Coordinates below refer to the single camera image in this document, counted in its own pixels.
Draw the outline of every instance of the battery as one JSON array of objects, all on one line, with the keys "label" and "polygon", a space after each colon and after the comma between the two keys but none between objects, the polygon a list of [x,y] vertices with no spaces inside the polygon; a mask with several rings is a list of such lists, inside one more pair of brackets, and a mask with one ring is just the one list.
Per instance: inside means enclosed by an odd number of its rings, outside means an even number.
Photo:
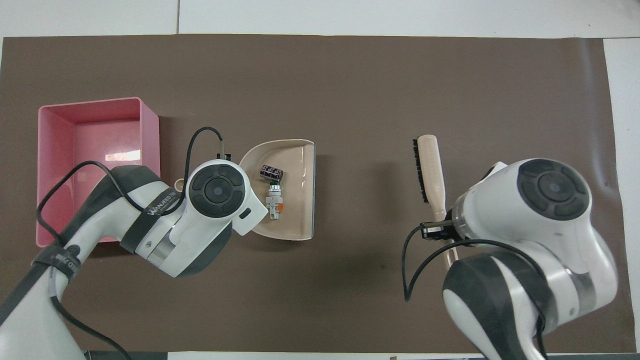
[{"label": "battery", "polygon": [[262,169],[260,169],[260,177],[269,181],[280,182],[282,181],[282,176],[284,176],[284,171],[279,168],[263,165]]}]

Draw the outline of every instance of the cable connector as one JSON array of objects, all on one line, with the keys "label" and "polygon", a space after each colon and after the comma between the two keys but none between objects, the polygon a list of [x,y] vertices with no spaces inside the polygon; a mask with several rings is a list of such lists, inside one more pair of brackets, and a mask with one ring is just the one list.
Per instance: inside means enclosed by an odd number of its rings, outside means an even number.
[{"label": "cable connector", "polygon": [[457,235],[451,220],[422,222],[420,223],[420,233],[423,239],[430,240],[447,240]]}]

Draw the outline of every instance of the semicircular tray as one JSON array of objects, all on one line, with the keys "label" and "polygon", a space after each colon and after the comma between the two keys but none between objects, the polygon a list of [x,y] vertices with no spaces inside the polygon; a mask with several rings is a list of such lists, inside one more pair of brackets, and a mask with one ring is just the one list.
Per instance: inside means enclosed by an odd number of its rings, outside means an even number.
[{"label": "semicircular tray", "polygon": [[249,177],[258,199],[265,203],[269,182],[260,177],[263,165],[284,171],[280,182],[283,211],[277,220],[266,216],[253,231],[275,239],[311,239],[314,235],[316,145],[302,139],[274,140],[262,143],[244,155],[240,167]]}]

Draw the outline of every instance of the black cable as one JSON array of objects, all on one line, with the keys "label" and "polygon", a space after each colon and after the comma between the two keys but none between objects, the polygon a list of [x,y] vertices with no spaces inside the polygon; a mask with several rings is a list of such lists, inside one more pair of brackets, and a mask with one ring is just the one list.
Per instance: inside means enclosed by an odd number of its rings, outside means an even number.
[{"label": "black cable", "polygon": [[122,357],[124,357],[126,360],[131,360],[131,356],[129,356],[129,354],[127,353],[126,350],[124,350],[120,345],[118,345],[117,342],[113,341],[112,339],[108,338],[105,335],[102,335],[101,333],[97,332],[96,330],[93,330],[91,327],[85,325],[83,322],[81,322],[80,320],[76,319],[73,317],[73,315],[71,315],[63,306],[62,304],[60,304],[60,301],[58,300],[57,296],[52,296],[51,298],[51,304],[53,304],[53,307],[56,308],[56,310],[60,313],[60,315],[62,315],[62,317],[64,317],[65,319],[67,319],[68,322],[72,323],[73,325],[75,325],[76,327],[80,328],[82,331],[95,336],[96,338],[104,341],[105,343],[111,345],[112,347],[114,347],[116,350],[118,350],[118,352],[122,355]]},{"label": "black cable", "polygon": [[62,180],[58,181],[58,183],[53,186],[53,188],[51,188],[51,190],[49,190],[49,192],[47,193],[47,195],[45,195],[45,197],[42,199],[42,201],[40,201],[40,204],[38,205],[38,209],[36,210],[36,219],[38,220],[38,223],[44,227],[49,234],[51,234],[53,236],[53,240],[55,245],[57,246],[63,246],[65,244],[65,241],[62,239],[62,237],[60,236],[60,234],[58,234],[57,231],[55,231],[53,229],[53,227],[51,227],[43,218],[42,218],[42,209],[44,208],[45,204],[47,203],[47,201],[49,201],[49,199],[53,196],[53,194],[58,191],[58,189],[60,189],[60,187],[67,181],[69,180],[70,177],[72,177],[78,170],[80,170],[80,168],[85,167],[87,165],[95,165],[99,168],[102,169],[102,171],[104,171],[106,173],[106,175],[109,177],[109,179],[111,180],[111,182],[113,183],[113,186],[116,187],[116,189],[118,190],[118,193],[120,193],[120,195],[122,197],[124,197],[125,199],[127,199],[127,202],[129,204],[131,204],[131,206],[133,206],[134,208],[136,208],[138,211],[144,211],[145,208],[142,208],[140,205],[138,205],[135,201],[133,201],[132,198],[130,198],[120,187],[120,185],[118,184],[118,182],[116,181],[116,179],[113,177],[113,174],[111,173],[111,171],[104,166],[104,164],[98,162],[98,161],[93,161],[93,160],[88,160],[88,161],[83,161],[80,164],[76,165],[73,169],[71,169],[70,172],[68,172],[65,177],[62,178]]},{"label": "black cable", "polygon": [[[189,179],[189,163],[191,162],[191,149],[193,148],[193,143],[195,143],[196,141],[196,137],[198,137],[198,134],[200,134],[202,131],[205,130],[210,130],[213,131],[214,133],[216,133],[216,135],[218,135],[218,139],[220,139],[220,141],[222,141],[222,135],[220,135],[220,132],[218,130],[215,130],[213,127],[211,126],[205,126],[205,127],[201,127],[200,129],[198,129],[198,131],[196,131],[195,133],[193,133],[193,136],[191,137],[191,141],[189,142],[189,146],[187,147],[187,158],[184,162],[184,182],[186,185],[187,179]],[[172,208],[170,208],[169,210],[165,211],[162,216],[165,215],[169,215],[170,213],[173,213],[174,211],[176,211],[180,205],[182,204],[182,201],[184,201],[184,198],[187,194],[187,190],[186,189],[182,189],[182,193],[180,194],[180,198],[178,199],[178,203],[176,203],[176,205],[174,205]]]},{"label": "black cable", "polygon": [[[415,229],[413,229],[409,235],[407,236],[406,240],[404,241],[404,245],[403,245],[403,251],[402,251],[402,263],[401,263],[401,268],[402,268],[402,281],[403,281],[403,288],[404,288],[404,300],[405,301],[409,301],[409,299],[411,298],[411,293],[413,292],[413,287],[415,285],[415,281],[418,279],[418,276],[420,275],[420,273],[422,273],[422,271],[424,270],[424,268],[427,266],[427,264],[429,264],[430,262],[432,262],[432,260],[434,260],[438,255],[442,254],[445,251],[448,251],[449,249],[453,249],[455,247],[459,247],[459,246],[465,246],[465,245],[475,245],[475,244],[487,244],[487,245],[494,245],[497,247],[501,247],[503,249],[507,249],[510,251],[515,252],[516,254],[522,256],[525,260],[527,260],[527,262],[529,262],[529,264],[534,268],[534,270],[536,271],[536,273],[538,273],[538,275],[544,277],[545,273],[542,270],[542,268],[539,266],[539,264],[533,260],[532,257],[530,257],[527,253],[525,253],[524,251],[508,245],[506,243],[502,243],[499,241],[495,241],[495,240],[486,240],[486,239],[473,239],[473,240],[462,240],[462,241],[456,241],[454,243],[450,243],[447,244],[441,248],[439,248],[438,250],[434,251],[431,255],[429,255],[423,262],[422,264],[420,264],[420,266],[418,266],[418,269],[415,271],[409,286],[407,287],[406,285],[406,263],[405,263],[405,257],[406,257],[406,249],[407,246],[409,245],[409,241],[411,241],[411,238],[413,238],[413,235],[415,235],[415,233],[417,233],[418,231],[420,231],[422,229],[422,225],[417,226]],[[538,341],[538,351],[540,351],[540,354],[542,355],[542,357],[544,357],[545,359],[548,359],[547,357],[547,353],[542,341],[542,332],[544,331],[545,328],[545,315],[544,312],[542,311],[542,309],[540,308],[540,305],[534,301],[534,298],[531,296],[531,294],[529,294],[529,292],[525,289],[525,292],[527,293],[527,295],[529,296],[529,299],[531,300],[531,303],[533,304],[533,306],[536,308],[536,310],[538,311],[538,320],[536,321],[536,339]]]}]

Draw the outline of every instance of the brown mat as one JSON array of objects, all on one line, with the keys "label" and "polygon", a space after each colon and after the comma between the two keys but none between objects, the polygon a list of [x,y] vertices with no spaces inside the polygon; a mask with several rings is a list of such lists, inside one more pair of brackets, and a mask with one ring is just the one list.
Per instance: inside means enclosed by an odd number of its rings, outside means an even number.
[{"label": "brown mat", "polygon": [[[412,301],[403,300],[401,245],[431,218],[412,138],[432,133],[449,205],[498,160],[554,158],[586,177],[593,222],[617,260],[620,291],[612,304],[546,336],[547,349],[636,350],[601,40],[6,38],[1,298],[38,252],[38,108],[129,96],[161,116],[167,183],[181,177],[189,137],[200,126],[218,128],[236,161],[261,142],[306,138],[317,144],[317,206],[314,239],[235,234],[209,268],[186,279],[100,246],[63,303],[125,348],[475,352],[445,311],[441,261],[426,269]],[[217,150],[205,139],[194,166]],[[436,248],[416,241],[410,270]],[[83,348],[108,349],[73,333]]]}]

